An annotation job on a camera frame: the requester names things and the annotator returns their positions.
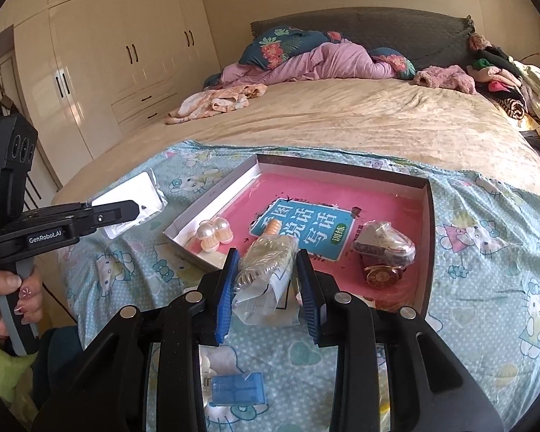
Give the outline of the red gold round case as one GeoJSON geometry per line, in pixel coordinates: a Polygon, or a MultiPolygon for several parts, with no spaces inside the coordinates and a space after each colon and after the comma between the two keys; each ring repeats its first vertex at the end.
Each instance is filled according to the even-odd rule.
{"type": "Polygon", "coordinates": [[[363,269],[366,283],[375,290],[384,290],[395,286],[404,275],[404,267],[387,264],[366,266],[363,269]]]}

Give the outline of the pearl hair clip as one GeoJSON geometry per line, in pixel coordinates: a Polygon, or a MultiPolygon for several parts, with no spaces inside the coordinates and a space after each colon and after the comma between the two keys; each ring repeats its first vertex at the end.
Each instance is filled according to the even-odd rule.
{"type": "Polygon", "coordinates": [[[221,245],[230,244],[234,240],[231,224],[222,216],[213,220],[202,221],[197,228],[196,237],[200,249],[206,253],[216,252],[221,245]]]}

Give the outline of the shallow box with pink base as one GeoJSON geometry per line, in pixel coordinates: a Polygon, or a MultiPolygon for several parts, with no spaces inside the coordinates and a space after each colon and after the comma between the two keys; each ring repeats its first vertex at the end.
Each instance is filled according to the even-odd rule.
{"type": "Polygon", "coordinates": [[[204,271],[222,267],[234,247],[245,253],[273,217],[282,233],[297,239],[316,270],[331,274],[341,290],[394,311],[410,305],[427,311],[434,265],[431,186],[421,177],[313,159],[254,154],[222,179],[206,171],[183,180],[183,191],[200,197],[170,224],[165,236],[180,256],[204,271]],[[204,220],[222,216],[234,240],[216,252],[200,249],[204,220]],[[375,290],[363,275],[365,261],[353,249],[367,221],[389,221],[414,242],[415,259],[393,287],[375,290]]]}

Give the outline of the pile of clothes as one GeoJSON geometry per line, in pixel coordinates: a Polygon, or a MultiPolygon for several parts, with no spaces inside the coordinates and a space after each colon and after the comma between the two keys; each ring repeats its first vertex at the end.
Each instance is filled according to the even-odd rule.
{"type": "Polygon", "coordinates": [[[468,49],[474,60],[466,71],[477,91],[517,123],[540,155],[540,68],[513,59],[477,33],[468,37],[468,49]]]}

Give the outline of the pink quilt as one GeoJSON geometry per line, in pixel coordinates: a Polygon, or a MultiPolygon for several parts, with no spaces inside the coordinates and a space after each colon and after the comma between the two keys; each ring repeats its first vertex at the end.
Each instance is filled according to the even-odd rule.
{"type": "Polygon", "coordinates": [[[339,44],[323,43],[272,70],[250,64],[230,64],[222,71],[219,84],[227,88],[249,84],[271,86],[290,81],[396,77],[396,71],[389,63],[375,62],[365,47],[344,39],[339,44]]]}

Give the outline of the peach clothing on bed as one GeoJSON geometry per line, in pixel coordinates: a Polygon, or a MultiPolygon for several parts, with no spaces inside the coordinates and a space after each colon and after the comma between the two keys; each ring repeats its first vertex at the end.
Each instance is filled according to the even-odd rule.
{"type": "Polygon", "coordinates": [[[170,111],[164,123],[182,124],[240,110],[248,107],[251,99],[260,98],[266,91],[264,84],[205,90],[189,96],[176,110],[170,111]]]}

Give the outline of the floral dark pillow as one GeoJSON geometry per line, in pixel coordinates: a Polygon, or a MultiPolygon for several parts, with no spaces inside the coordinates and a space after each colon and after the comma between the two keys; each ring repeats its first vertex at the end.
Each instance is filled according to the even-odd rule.
{"type": "MultiPolygon", "coordinates": [[[[255,38],[245,48],[238,62],[272,70],[295,56],[312,51],[323,43],[339,44],[344,39],[353,42],[336,31],[322,32],[276,26],[255,38]]],[[[400,52],[387,47],[367,50],[367,52],[375,62],[389,63],[396,71],[396,78],[403,80],[414,78],[416,73],[414,65],[400,52]]]]}

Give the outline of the beige bed sheet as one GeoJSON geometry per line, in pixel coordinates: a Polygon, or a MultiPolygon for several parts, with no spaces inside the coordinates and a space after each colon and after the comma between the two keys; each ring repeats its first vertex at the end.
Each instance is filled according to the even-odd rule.
{"type": "Polygon", "coordinates": [[[248,107],[211,118],[157,121],[84,166],[54,201],[84,201],[184,139],[358,150],[475,171],[540,195],[540,157],[483,96],[397,79],[332,79],[271,86],[248,107]]]}

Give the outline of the white card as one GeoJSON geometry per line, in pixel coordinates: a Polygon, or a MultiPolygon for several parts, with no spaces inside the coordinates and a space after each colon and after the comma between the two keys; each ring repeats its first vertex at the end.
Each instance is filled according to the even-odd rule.
{"type": "Polygon", "coordinates": [[[98,216],[97,222],[106,236],[114,240],[161,213],[167,199],[153,170],[146,169],[101,194],[91,205],[96,212],[110,213],[109,217],[98,216]]]}

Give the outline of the dark grey headboard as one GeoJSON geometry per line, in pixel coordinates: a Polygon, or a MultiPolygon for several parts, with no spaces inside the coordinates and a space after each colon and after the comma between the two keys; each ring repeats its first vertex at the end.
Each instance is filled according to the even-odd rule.
{"type": "Polygon", "coordinates": [[[428,66],[473,63],[468,45],[475,32],[472,19],[390,7],[349,7],[315,10],[251,22],[254,38],[274,26],[337,31],[368,51],[390,48],[409,59],[418,70],[428,66]]]}

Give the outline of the dark hair accessory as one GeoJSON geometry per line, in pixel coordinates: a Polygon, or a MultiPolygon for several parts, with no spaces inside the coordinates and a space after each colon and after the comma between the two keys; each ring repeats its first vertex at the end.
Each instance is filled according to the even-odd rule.
{"type": "Polygon", "coordinates": [[[393,266],[406,267],[415,259],[414,242],[389,221],[367,221],[352,242],[352,249],[361,256],[393,266]]]}

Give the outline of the cream heart hair clip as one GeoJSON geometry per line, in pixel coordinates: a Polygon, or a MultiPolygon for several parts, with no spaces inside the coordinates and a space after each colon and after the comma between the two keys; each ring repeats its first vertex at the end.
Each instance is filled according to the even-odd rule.
{"type": "Polygon", "coordinates": [[[201,346],[198,353],[200,354],[200,374],[203,387],[207,387],[210,380],[217,375],[240,372],[237,366],[237,355],[232,347],[201,346]]]}

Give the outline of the pink fuzzy garment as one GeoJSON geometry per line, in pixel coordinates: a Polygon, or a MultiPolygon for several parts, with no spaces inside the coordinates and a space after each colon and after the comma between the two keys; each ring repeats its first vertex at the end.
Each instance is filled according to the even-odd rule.
{"type": "Polygon", "coordinates": [[[428,66],[414,75],[414,83],[432,89],[476,94],[474,79],[457,64],[448,67],[428,66]]]}

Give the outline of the small blue plastic box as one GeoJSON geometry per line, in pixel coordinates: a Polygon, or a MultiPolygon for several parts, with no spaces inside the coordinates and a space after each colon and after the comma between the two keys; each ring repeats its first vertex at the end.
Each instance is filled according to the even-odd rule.
{"type": "Polygon", "coordinates": [[[266,403],[262,373],[234,373],[212,377],[210,403],[217,407],[258,406],[266,403]]]}

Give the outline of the hello kitty blanket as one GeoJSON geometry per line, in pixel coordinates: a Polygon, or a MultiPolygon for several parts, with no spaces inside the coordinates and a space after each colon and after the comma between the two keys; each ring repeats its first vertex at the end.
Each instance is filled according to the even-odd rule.
{"type": "MultiPolygon", "coordinates": [[[[277,147],[276,153],[429,181],[437,234],[427,321],[473,375],[504,426],[515,426],[540,395],[540,196],[479,173],[372,153],[301,147],[277,147]]],[[[167,205],[116,239],[97,232],[58,253],[83,344],[123,305],[152,309],[197,285],[201,271],[176,256],[164,230],[252,154],[250,147],[183,141],[139,166],[122,166],[111,185],[151,172],[167,205]]],[[[333,349],[313,346],[303,326],[255,328],[240,321],[234,321],[228,344],[232,370],[263,373],[268,401],[208,408],[210,430],[326,430],[333,349]]]]}

